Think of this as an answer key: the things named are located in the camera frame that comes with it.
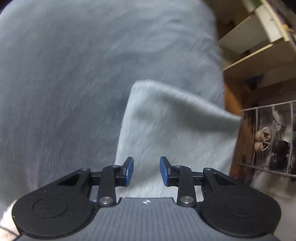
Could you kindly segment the metal shoe rack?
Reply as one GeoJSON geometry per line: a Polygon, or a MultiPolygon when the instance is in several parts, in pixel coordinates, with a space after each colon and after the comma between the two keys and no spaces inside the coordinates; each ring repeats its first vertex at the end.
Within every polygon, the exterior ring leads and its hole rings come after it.
{"type": "Polygon", "coordinates": [[[247,108],[241,115],[234,164],[295,181],[295,101],[247,108]]]}

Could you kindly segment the black shoes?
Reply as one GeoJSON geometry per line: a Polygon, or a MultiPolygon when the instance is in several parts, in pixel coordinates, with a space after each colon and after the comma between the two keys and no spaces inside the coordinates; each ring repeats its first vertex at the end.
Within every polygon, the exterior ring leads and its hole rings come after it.
{"type": "Polygon", "coordinates": [[[269,169],[271,171],[286,171],[288,169],[288,155],[290,153],[289,142],[275,138],[272,143],[271,152],[269,169]]]}

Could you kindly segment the beige shoes pair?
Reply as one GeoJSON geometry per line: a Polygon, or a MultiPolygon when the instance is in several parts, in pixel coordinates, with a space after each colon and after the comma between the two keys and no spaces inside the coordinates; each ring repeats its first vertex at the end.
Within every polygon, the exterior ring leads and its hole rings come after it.
{"type": "Polygon", "coordinates": [[[254,151],[261,153],[270,148],[272,133],[269,127],[264,127],[255,133],[254,151]]]}

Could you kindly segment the light grey sweatshirt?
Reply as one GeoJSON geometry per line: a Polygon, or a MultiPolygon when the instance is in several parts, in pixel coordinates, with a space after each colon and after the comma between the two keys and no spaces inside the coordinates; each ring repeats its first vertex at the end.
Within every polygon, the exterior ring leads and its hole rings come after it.
{"type": "Polygon", "coordinates": [[[205,167],[228,174],[236,146],[240,117],[188,91],[152,80],[136,82],[123,117],[116,164],[134,160],[128,187],[118,197],[176,197],[163,184],[162,156],[172,165],[194,171],[205,167]]]}

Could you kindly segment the grey bed sheet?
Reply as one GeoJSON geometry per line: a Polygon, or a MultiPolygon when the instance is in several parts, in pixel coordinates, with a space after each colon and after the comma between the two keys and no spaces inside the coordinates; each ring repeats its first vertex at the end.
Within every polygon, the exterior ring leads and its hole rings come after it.
{"type": "Polygon", "coordinates": [[[223,107],[205,1],[9,1],[1,11],[1,240],[16,200],[115,161],[132,86],[154,80],[223,107]]]}

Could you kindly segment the cream wooden desk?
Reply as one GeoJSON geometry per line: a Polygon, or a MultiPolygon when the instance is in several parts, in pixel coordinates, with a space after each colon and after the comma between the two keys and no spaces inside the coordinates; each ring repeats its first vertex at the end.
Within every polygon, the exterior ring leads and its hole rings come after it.
{"type": "Polygon", "coordinates": [[[295,1],[212,1],[223,74],[246,80],[295,65],[295,1]]]}

